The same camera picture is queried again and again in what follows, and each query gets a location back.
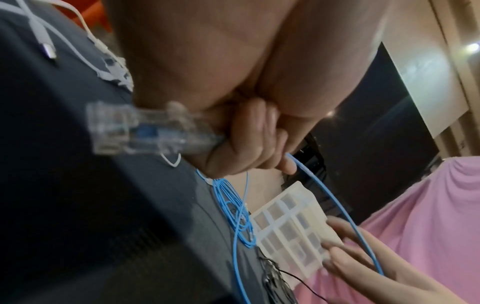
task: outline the pink cloth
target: pink cloth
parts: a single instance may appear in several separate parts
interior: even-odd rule
[[[451,158],[362,225],[468,303],[480,303],[480,157]],[[371,303],[319,270],[307,283],[326,297]],[[300,304],[321,303],[303,285]]]

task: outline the white plastic box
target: white plastic box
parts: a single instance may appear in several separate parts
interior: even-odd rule
[[[309,278],[329,258],[329,253],[320,246],[322,240],[342,242],[326,224],[327,216],[314,194],[299,181],[250,218],[263,253],[282,270],[301,279]],[[299,283],[287,274],[283,278],[291,288]]]

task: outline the blue wire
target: blue wire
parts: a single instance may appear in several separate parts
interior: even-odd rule
[[[200,173],[200,171],[197,170],[196,172],[204,181],[207,181],[207,178],[205,178]],[[213,192],[215,194],[218,204],[220,205],[220,208],[227,217],[230,225],[235,229],[232,249],[233,270],[235,272],[236,281],[238,283],[238,287],[240,288],[243,300],[246,304],[251,304],[242,283],[242,278],[240,277],[239,264],[237,260],[238,240],[240,240],[240,242],[242,242],[247,248],[253,248],[257,243],[257,239],[254,235],[254,228],[252,226],[252,223],[250,222],[249,212],[245,209],[244,204],[249,189],[249,173],[246,173],[245,193],[243,195],[243,199],[240,198],[239,194],[235,191],[232,184],[230,184],[230,182],[224,178],[214,179],[212,181],[212,186]],[[235,215],[233,214],[232,209],[230,209],[230,206],[236,209]],[[243,234],[244,231],[246,231],[248,237],[245,237],[245,235]]]
[[[351,227],[355,231],[355,234],[357,235],[358,239],[360,240],[360,242],[364,246],[366,252],[368,253],[368,255],[373,260],[373,264],[375,265],[375,268],[378,271],[378,273],[381,274],[381,275],[384,275],[384,272],[382,270],[382,267],[380,266],[379,261],[377,260],[377,257],[375,257],[374,252],[370,248],[370,246],[367,243],[367,241],[365,240],[364,236],[360,233],[360,231],[357,228],[357,225],[355,225],[355,223],[352,220],[352,218],[350,217],[349,213],[345,210],[345,208],[342,206],[342,204],[340,204],[339,200],[334,196],[333,193],[330,192],[330,190],[327,188],[327,186],[325,186],[325,184],[322,183],[322,181],[320,181],[319,178],[315,174],[313,174],[307,167],[305,167],[302,163],[300,163],[291,154],[287,153],[286,155],[289,158],[291,158],[303,172],[305,172],[308,176],[313,178],[313,180],[323,189],[323,191],[335,202],[337,207],[340,209],[340,211],[343,213],[343,215],[346,217],[346,219],[350,223]]]

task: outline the orange object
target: orange object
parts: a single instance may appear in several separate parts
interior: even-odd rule
[[[104,6],[101,1],[95,0],[64,0],[73,5],[80,11],[81,16],[85,20],[86,25],[92,28],[100,24],[108,32],[112,31],[109,20],[105,15]],[[63,14],[72,19],[76,24],[82,26],[80,19],[71,11],[64,8],[58,8]]]

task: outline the black table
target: black table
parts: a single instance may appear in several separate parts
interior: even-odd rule
[[[29,4],[105,68],[80,28]],[[184,161],[93,156],[86,103],[131,95],[52,38],[55,64],[24,17],[0,11],[0,302],[241,302],[232,229],[209,186]],[[251,302],[268,302],[256,251],[238,247]]]

